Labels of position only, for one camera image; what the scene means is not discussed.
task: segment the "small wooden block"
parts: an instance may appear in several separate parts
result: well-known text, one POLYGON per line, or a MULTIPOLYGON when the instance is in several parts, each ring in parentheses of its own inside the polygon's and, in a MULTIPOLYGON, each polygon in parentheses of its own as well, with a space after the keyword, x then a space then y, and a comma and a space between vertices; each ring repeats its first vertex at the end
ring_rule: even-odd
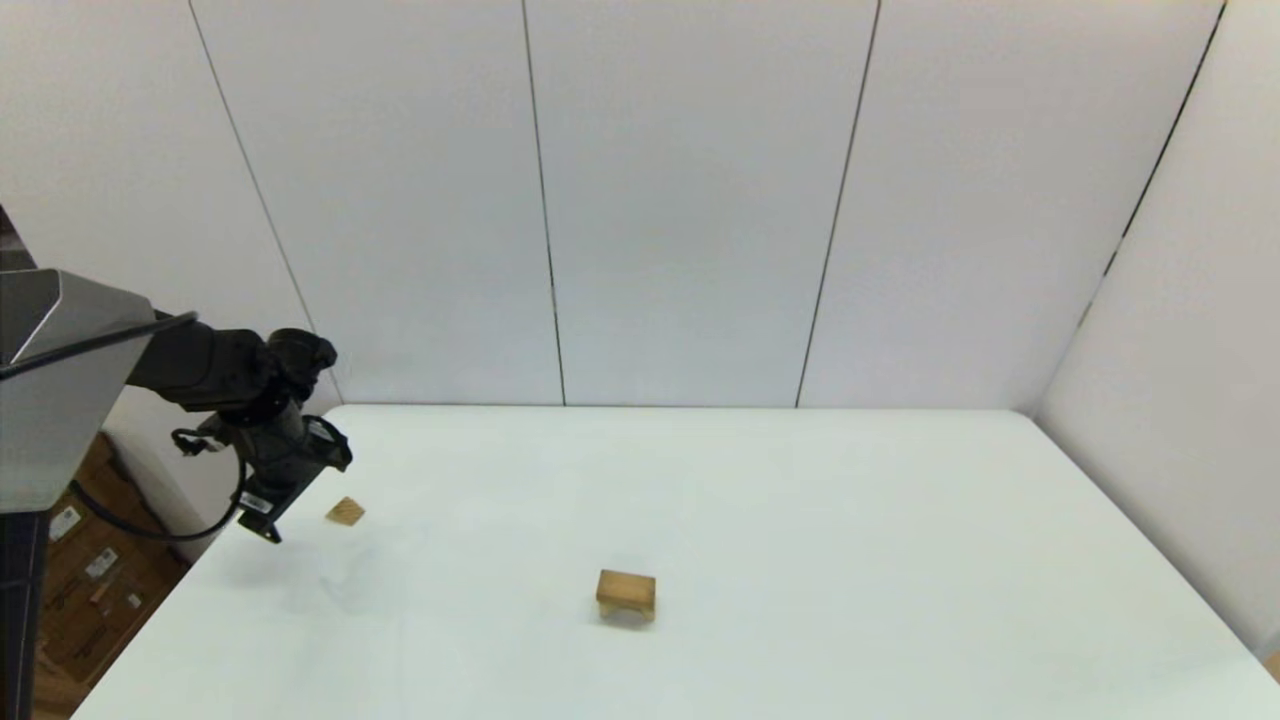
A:
POLYGON ((355 525, 365 515, 365 509, 360 506, 358 502, 344 497, 338 501, 338 505, 333 506, 325 518, 338 523, 339 525, 355 525))
POLYGON ((595 585, 595 601, 600 603, 600 618, 614 610, 635 610, 645 620, 653 620, 658 598, 658 580, 645 575, 600 570, 600 583, 595 585))

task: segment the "black wire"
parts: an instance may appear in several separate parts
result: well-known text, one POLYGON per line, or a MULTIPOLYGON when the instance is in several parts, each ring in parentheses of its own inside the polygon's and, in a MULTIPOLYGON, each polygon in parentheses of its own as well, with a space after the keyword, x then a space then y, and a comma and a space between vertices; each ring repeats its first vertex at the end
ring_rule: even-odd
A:
POLYGON ((79 501, 83 502, 86 507, 92 510, 95 515, 105 520, 109 525, 114 525, 129 534, 134 534, 147 539, 163 541, 163 542, 189 542, 200 538, 206 538, 216 533, 218 530, 225 528, 227 523, 230 523, 232 518, 236 515, 236 510, 239 509, 239 500, 241 496, 244 495, 244 484, 248 482, 248 468, 243 457, 238 457, 238 460, 239 460, 239 479, 236 482, 236 492, 232 495, 232 505, 230 507, 227 509, 227 514, 224 514, 221 519, 214 523, 211 527, 205 528, 198 533, 191 533, 187 536, 170 536, 168 533, 154 533, 151 530, 142 529, 137 525, 133 525, 125 520, 119 519, 110 510, 102 507, 102 505, 99 501, 93 500, 92 497, 90 497, 87 492, 84 492, 84 488, 81 487, 78 482, 72 480, 70 488, 72 492, 76 495, 76 497, 78 497, 79 501))
POLYGON ((195 323, 198 315, 196 313, 183 313, 182 315, 173 315, 169 318, 163 318, 154 323, 147 323, 145 325, 137 325, 128 329, 118 331, 114 333, 106 333, 97 337, 91 337, 88 340, 82 340, 79 342, 73 342, 70 345, 64 345, 50 350, 49 352, 41 352, 35 357, 27 357, 26 360, 19 360, 12 365, 0 368, 0 380, 8 380, 9 378, 18 377, 23 373, 29 373, 49 365, 51 363, 58 363, 60 360, 67 360, 68 357, 74 357, 77 355, 83 355, 86 352, 92 352, 95 350, 101 350, 111 345, 119 345, 134 338, 152 336, 168 329, 173 329, 188 323, 195 323))

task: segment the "white table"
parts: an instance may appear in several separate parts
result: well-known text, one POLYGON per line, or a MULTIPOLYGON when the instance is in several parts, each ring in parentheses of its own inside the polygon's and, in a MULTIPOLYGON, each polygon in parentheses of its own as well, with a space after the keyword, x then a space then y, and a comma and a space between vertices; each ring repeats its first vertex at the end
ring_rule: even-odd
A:
POLYGON ((1009 413, 346 406, 76 720, 1276 720, 1280 688, 1009 413), (324 520, 344 495, 353 528, 324 520), (658 578, 611 625, 602 568, 658 578))

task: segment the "label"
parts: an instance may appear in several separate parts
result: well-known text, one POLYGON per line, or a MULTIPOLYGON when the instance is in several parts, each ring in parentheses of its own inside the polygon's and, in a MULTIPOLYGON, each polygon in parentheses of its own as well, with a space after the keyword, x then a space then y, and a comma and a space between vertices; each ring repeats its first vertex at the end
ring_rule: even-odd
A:
POLYGON ((84 573, 87 573, 90 578, 93 578, 96 580, 101 578, 108 570, 110 570, 111 565, 115 565, 115 561, 120 556, 116 555, 115 551, 109 547, 104 550, 97 557, 95 557, 93 561, 88 564, 88 566, 84 568, 84 573))
POLYGON ((320 439, 333 442, 333 436, 329 434, 329 430, 324 429, 324 425, 320 423, 311 423, 307 425, 307 430, 320 439))
POLYGON ((241 505, 243 505, 244 507, 248 507, 251 510, 257 510, 259 512, 261 512, 264 515, 266 515, 268 512, 271 511, 273 507, 275 507, 270 502, 262 500, 261 497, 259 497, 259 496, 256 496, 256 495, 253 495, 251 492, 242 492, 241 493, 241 505))
POLYGON ((49 542, 58 542, 63 539, 63 536, 69 533, 72 528, 76 527, 76 523, 79 521, 81 521, 79 512, 77 512, 74 507, 68 505, 67 510, 63 510, 61 512, 54 515, 49 520, 49 542))

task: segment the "white wall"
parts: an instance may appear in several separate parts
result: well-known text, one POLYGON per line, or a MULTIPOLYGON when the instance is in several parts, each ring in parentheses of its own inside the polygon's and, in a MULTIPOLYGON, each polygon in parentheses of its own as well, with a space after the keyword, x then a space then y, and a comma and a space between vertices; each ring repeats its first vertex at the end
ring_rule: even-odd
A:
MULTIPOLYGON (((38 264, 214 327, 308 327, 186 3, 0 4, 0 202, 38 264)), ((335 404, 325 375, 310 407, 335 404)), ((236 484, 230 454, 170 445, 200 420, 128 388, 106 421, 178 532, 236 484)))
POLYGON ((1280 650, 1280 4, 1233 0, 1041 424, 1280 650))
POLYGON ((571 405, 795 404, 874 13, 530 0, 571 405))
POLYGON ((343 397, 559 405, 521 3, 195 12, 343 397))
POLYGON ((886 0, 801 405, 1029 410, 1219 8, 886 0))

